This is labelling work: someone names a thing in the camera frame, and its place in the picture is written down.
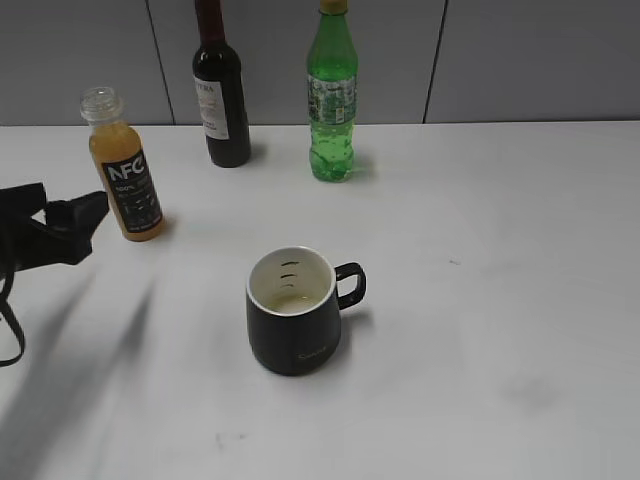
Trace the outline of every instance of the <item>dark red wine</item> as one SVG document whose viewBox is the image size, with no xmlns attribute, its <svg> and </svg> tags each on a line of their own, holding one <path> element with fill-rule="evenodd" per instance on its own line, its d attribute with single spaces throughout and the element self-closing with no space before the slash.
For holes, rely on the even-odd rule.
<svg viewBox="0 0 640 480">
<path fill-rule="evenodd" d="M 238 167 L 251 156 L 238 54 L 224 36 L 220 0 L 195 0 L 201 46 L 193 75 L 209 155 L 220 167 Z"/>
</svg>

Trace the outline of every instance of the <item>green soda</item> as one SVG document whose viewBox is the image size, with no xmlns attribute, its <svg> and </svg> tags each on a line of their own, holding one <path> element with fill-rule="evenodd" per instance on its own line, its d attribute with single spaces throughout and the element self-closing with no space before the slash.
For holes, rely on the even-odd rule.
<svg viewBox="0 0 640 480">
<path fill-rule="evenodd" d="M 353 169 L 358 55 L 345 14 L 348 0 L 321 0 L 320 27 L 307 57 L 313 175 L 342 182 Z"/>
</svg>

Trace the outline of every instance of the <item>bottle cap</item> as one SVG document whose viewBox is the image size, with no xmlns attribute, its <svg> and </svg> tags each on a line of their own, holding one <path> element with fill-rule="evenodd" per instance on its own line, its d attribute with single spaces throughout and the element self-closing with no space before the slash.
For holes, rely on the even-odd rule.
<svg viewBox="0 0 640 480">
<path fill-rule="evenodd" d="M 328 15 L 347 13 L 349 0 L 320 0 L 320 11 Z"/>
<path fill-rule="evenodd" d="M 86 90 L 80 101 L 80 114 L 90 124 L 113 121 L 124 111 L 122 98 L 111 87 Z"/>
</svg>

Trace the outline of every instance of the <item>mug rim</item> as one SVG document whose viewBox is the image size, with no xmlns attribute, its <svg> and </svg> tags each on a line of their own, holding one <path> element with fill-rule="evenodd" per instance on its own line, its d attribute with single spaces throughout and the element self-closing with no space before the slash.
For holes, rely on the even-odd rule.
<svg viewBox="0 0 640 480">
<path fill-rule="evenodd" d="M 262 262 L 262 260 L 267 258 L 269 255 L 273 255 L 275 253 L 282 252 L 284 250 L 305 250 L 305 251 L 315 255 L 316 257 L 320 258 L 323 261 L 323 263 L 325 264 L 325 266 L 327 267 L 327 269 L 329 269 L 329 271 L 331 272 L 331 275 L 330 275 L 331 276 L 331 284 L 329 285 L 329 289 L 328 289 L 327 293 L 324 295 L 324 297 L 322 297 L 322 300 L 320 300 L 318 303 L 316 303 L 312 307 L 309 307 L 306 310 L 302 310 L 300 312 L 282 313 L 282 312 L 276 312 L 275 310 L 271 310 L 271 309 L 265 307 L 264 305 L 262 305 L 262 303 L 260 303 L 258 300 L 256 300 L 256 298 L 253 296 L 253 292 L 251 291 L 251 278 L 253 277 L 253 273 L 255 272 L 256 267 L 258 266 L 258 264 L 260 262 Z M 313 312 L 314 310 L 316 310 L 320 306 L 324 305 L 327 302 L 327 300 L 329 300 L 329 298 L 331 298 L 331 296 L 333 295 L 333 292 L 335 292 L 336 283 L 337 283 L 337 281 L 336 281 L 335 269 L 333 268 L 331 263 L 329 263 L 329 260 L 327 260 L 325 258 L 324 255 L 322 255 L 320 252 L 318 252 L 317 250 L 314 250 L 313 248 L 310 248 L 310 247 L 305 247 L 303 245 L 292 245 L 292 246 L 289 246 L 289 247 L 276 248 L 275 250 L 272 250 L 269 253 L 266 253 L 262 257 L 260 257 L 260 259 L 251 268 L 251 272 L 249 272 L 249 276 L 247 277 L 247 283 L 246 283 L 246 286 L 245 286 L 245 291 L 247 293 L 247 296 L 251 299 L 251 303 L 253 305 L 255 305 L 256 307 L 258 307 L 263 312 L 265 312 L 265 313 L 267 313 L 269 315 L 274 315 L 276 317 L 291 318 L 291 317 L 299 317 L 301 315 L 306 315 L 307 313 Z"/>
</svg>

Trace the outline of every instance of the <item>bottle label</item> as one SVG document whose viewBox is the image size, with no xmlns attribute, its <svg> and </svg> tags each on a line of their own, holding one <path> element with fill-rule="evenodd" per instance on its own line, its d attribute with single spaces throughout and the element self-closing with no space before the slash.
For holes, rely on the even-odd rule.
<svg viewBox="0 0 640 480">
<path fill-rule="evenodd" d="M 222 85 L 220 82 L 207 82 L 193 77 L 196 81 L 196 93 L 200 104 L 200 116 L 204 133 L 216 140 L 228 140 L 227 115 L 224 110 Z"/>
<path fill-rule="evenodd" d="M 325 82 L 309 75 L 309 118 L 315 122 L 341 125 L 356 116 L 356 77 Z"/>
<path fill-rule="evenodd" d="M 160 223 L 162 210 L 142 150 L 122 162 L 103 163 L 102 169 L 129 233 L 145 232 Z"/>
</svg>

